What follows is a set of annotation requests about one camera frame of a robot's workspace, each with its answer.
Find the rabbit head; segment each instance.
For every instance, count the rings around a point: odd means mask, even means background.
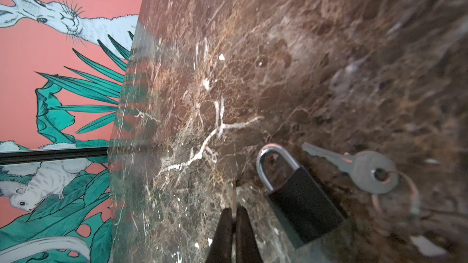
[[[31,211],[42,201],[42,197],[34,191],[26,191],[26,188],[19,188],[10,197],[10,204],[18,209]]]
[[[82,30],[78,10],[63,3],[40,0],[12,0],[14,6],[0,4],[0,27],[15,25],[20,19],[28,18],[50,26],[67,35],[77,35]]]

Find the black metal rod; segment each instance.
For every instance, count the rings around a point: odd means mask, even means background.
[[[108,147],[74,149],[31,149],[0,153],[0,166],[8,164],[68,160],[83,157],[107,156]]]

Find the padlock body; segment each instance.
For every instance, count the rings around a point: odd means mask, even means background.
[[[319,238],[346,220],[345,212],[333,203],[304,167],[272,192],[268,202],[295,248]]]

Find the rabbit eye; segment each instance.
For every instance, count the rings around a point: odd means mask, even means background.
[[[46,7],[45,3],[40,0],[34,0],[35,3],[39,4],[40,6]]]

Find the padlock shackle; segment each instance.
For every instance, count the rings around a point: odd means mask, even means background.
[[[257,173],[260,176],[260,179],[265,185],[266,189],[268,189],[268,192],[272,193],[274,190],[273,185],[271,184],[270,180],[265,174],[265,171],[263,170],[263,160],[265,159],[266,154],[269,152],[276,152],[277,154],[281,155],[294,171],[299,169],[300,165],[295,160],[295,158],[284,147],[282,147],[279,144],[269,143],[262,147],[262,149],[257,155]]]

